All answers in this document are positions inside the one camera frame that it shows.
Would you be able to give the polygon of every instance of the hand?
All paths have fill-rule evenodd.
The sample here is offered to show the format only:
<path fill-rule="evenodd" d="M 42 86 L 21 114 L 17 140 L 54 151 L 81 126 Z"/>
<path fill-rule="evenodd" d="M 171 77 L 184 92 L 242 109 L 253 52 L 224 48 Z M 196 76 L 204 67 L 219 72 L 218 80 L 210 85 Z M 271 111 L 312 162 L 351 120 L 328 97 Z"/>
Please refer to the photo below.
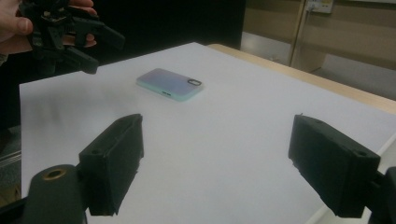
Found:
<path fill-rule="evenodd" d="M 29 19 L 17 16 L 19 4 L 20 0 L 0 0 L 0 54 L 32 50 L 26 36 L 33 32 L 33 24 Z M 69 5 L 96 14 L 92 0 L 70 0 Z M 73 45 L 73 42 L 74 37 L 64 37 L 64 44 Z M 88 35 L 86 47 L 95 44 L 94 36 Z"/>

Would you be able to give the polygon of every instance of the smartphone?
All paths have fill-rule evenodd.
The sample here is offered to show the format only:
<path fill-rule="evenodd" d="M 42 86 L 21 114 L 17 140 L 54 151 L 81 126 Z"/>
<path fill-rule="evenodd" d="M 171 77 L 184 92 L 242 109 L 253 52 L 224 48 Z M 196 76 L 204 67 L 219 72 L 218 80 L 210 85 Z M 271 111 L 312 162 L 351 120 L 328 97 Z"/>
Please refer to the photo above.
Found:
<path fill-rule="evenodd" d="M 201 81 L 161 68 L 138 77 L 136 84 L 177 101 L 186 101 L 203 88 Z"/>

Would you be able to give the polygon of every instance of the white table surface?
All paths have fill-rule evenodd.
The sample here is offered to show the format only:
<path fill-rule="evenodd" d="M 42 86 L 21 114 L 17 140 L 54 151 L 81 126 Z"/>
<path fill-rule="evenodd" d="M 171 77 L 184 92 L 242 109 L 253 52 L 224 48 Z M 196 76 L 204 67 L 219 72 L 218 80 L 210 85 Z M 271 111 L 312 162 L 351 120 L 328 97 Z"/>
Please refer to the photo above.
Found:
<path fill-rule="evenodd" d="M 157 67 L 205 88 L 181 103 L 135 85 Z M 120 213 L 89 223 L 305 223 L 323 203 L 288 159 L 295 114 L 373 151 L 396 133 L 395 115 L 194 43 L 20 92 L 24 196 L 34 174 L 78 164 L 115 119 L 143 115 L 145 158 Z"/>

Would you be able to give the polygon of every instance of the iridescent phone case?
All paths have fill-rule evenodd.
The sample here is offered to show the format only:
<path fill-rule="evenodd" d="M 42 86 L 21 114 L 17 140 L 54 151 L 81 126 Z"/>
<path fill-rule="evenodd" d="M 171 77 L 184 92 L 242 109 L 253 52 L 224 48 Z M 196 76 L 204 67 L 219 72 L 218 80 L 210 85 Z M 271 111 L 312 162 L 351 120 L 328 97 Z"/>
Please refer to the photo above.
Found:
<path fill-rule="evenodd" d="M 201 81 L 161 68 L 139 77 L 136 84 L 177 101 L 186 101 L 203 88 Z"/>

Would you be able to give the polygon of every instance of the finger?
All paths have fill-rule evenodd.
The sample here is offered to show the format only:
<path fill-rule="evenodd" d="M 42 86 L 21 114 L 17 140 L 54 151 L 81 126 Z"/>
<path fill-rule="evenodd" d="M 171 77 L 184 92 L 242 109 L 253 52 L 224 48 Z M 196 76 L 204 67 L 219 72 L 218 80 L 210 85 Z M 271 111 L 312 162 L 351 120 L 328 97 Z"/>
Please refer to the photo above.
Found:
<path fill-rule="evenodd" d="M 0 30 L 6 30 L 16 35 L 29 35 L 33 31 L 33 24 L 27 18 L 0 13 Z"/>
<path fill-rule="evenodd" d="M 76 6 L 76 7 L 93 7 L 93 1 L 92 0 L 70 0 L 69 5 Z"/>
<path fill-rule="evenodd" d="M 24 35 L 14 35 L 9 40 L 0 43 L 1 54 L 22 53 L 30 50 L 32 47 Z"/>
<path fill-rule="evenodd" d="M 74 46 L 75 45 L 75 38 L 71 35 L 66 35 L 64 36 L 64 44 L 65 45 L 70 45 L 70 46 Z M 85 44 L 85 48 L 89 48 L 96 45 L 96 41 L 94 40 L 94 36 L 93 35 L 87 35 L 87 42 Z"/>
<path fill-rule="evenodd" d="M 93 14 L 93 15 L 97 15 L 97 14 L 98 14 L 98 13 L 96 12 L 96 10 L 93 9 L 92 7 L 76 7 L 76 8 L 85 10 L 85 11 L 87 11 L 88 13 Z"/>

